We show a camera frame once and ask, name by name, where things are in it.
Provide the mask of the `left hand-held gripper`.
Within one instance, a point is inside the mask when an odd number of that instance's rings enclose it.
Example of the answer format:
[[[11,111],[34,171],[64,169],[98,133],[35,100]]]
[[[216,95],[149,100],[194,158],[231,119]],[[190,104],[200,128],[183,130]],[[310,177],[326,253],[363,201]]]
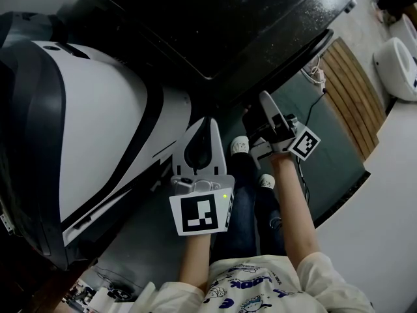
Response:
[[[224,175],[225,156],[216,120],[204,117],[194,123],[177,142],[172,161],[177,176],[171,178],[174,195],[169,202],[178,235],[226,232],[235,179]]]

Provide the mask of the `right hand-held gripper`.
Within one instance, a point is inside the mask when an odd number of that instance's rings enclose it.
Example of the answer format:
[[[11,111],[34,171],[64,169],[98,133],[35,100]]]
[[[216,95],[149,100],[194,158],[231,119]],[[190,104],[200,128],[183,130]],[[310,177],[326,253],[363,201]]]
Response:
[[[293,114],[282,115],[273,98],[267,91],[259,94],[259,101],[269,125],[275,135],[272,141],[259,138],[250,148],[250,155],[258,170],[259,161],[274,153],[292,153],[306,160],[315,150],[321,139]]]

